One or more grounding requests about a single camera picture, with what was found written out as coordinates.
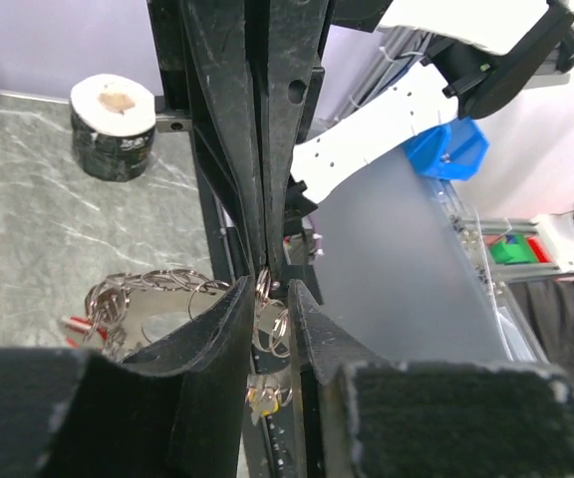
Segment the white plastic bracket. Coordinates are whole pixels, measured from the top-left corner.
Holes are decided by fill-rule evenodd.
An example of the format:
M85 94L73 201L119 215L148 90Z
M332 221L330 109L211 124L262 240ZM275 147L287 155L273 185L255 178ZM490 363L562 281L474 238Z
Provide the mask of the white plastic bracket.
M434 65L416 63L393 87L346 119L296 145L291 173L304 180L315 203L341 182L405 140L457 118L457 98L442 93L446 80Z
M573 213L540 214L531 222L559 270L563 274L574 273Z

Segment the tape roll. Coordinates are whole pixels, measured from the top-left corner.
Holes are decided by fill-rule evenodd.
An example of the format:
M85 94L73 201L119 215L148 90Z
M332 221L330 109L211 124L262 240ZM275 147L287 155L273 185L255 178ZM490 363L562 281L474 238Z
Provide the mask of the tape roll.
M147 169L154 143L154 95L117 75L96 75L70 94L73 155L93 177L126 182Z

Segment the gray marble surface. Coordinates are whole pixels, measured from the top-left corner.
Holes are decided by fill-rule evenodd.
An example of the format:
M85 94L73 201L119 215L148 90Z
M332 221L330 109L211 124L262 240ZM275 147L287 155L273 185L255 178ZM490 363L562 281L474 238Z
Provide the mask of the gray marble surface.
M189 138L160 134L128 183L71 157L65 104L0 96L0 346L57 346L106 275L187 266L210 274Z

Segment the black clamp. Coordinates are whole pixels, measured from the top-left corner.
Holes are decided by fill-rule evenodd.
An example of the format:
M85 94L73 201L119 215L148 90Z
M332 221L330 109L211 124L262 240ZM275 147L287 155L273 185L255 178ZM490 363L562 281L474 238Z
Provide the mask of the black clamp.
M429 46L423 65L433 63L448 82L443 92L459 99L458 116L486 118L510 103L524 88L546 57L566 39L574 41L574 13L565 5L549 2L548 11L504 56L482 52L451 38L437 37ZM574 55L565 68L574 66Z
M285 195L283 237L300 234L303 218L318 209L318 204L303 195L306 190L307 185L304 181L296 182L292 177L289 178Z

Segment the green component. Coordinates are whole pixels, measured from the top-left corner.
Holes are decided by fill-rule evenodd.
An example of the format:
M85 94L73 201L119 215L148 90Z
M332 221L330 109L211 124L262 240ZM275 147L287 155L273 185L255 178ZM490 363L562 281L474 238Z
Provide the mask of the green component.
M528 244L526 236L504 236L490 246L490 254L496 264L538 264L539 260Z

